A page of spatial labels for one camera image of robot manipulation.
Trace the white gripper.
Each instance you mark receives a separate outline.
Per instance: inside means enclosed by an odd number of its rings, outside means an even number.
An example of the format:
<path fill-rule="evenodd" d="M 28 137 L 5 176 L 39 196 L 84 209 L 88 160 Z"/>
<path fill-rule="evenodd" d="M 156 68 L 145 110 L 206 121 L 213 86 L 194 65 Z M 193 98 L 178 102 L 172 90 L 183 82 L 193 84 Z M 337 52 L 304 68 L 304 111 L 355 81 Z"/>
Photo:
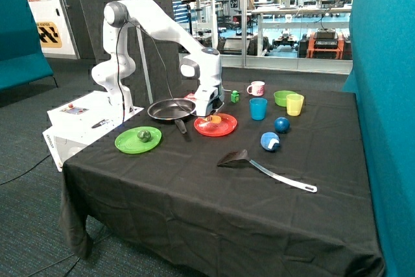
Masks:
<path fill-rule="evenodd" d="M 195 114 L 206 117 L 212 122 L 212 112 L 216 112 L 224 105 L 224 90 L 222 86 L 199 86 L 195 93 Z"/>

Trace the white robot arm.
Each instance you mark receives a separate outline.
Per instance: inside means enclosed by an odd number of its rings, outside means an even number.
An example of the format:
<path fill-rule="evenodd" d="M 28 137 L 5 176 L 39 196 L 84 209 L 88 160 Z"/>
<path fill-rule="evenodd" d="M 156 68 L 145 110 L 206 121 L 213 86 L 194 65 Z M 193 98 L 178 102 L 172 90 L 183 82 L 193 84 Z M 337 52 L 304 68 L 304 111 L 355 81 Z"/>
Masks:
<path fill-rule="evenodd" d="M 219 51 L 204 47 L 153 0 L 122 0 L 104 7 L 103 47 L 110 59 L 91 70 L 94 81 L 108 92 L 119 119 L 132 115 L 134 109 L 130 90 L 121 82 L 136 70 L 128 54 L 129 27 L 139 27 L 155 40 L 179 43 L 188 51 L 180 71 L 185 77 L 198 79 L 195 115 L 206 117 L 222 108 L 225 96 Z"/>

